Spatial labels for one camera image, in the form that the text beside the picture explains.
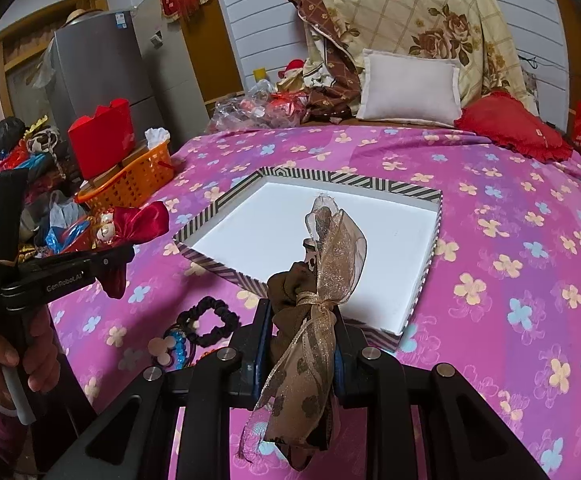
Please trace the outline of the person's left hand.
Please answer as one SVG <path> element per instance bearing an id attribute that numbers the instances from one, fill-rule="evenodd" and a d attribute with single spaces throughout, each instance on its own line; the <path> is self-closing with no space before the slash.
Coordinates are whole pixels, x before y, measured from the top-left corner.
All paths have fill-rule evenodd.
<path id="1" fill-rule="evenodd" d="M 28 376 L 28 386 L 33 392 L 48 393 L 56 387 L 60 377 L 59 351 L 48 307 L 42 307 L 29 324 L 30 342 L 22 366 Z M 14 404 L 8 392 L 2 368 L 17 367 L 19 354 L 0 335 L 0 406 L 12 410 Z"/>

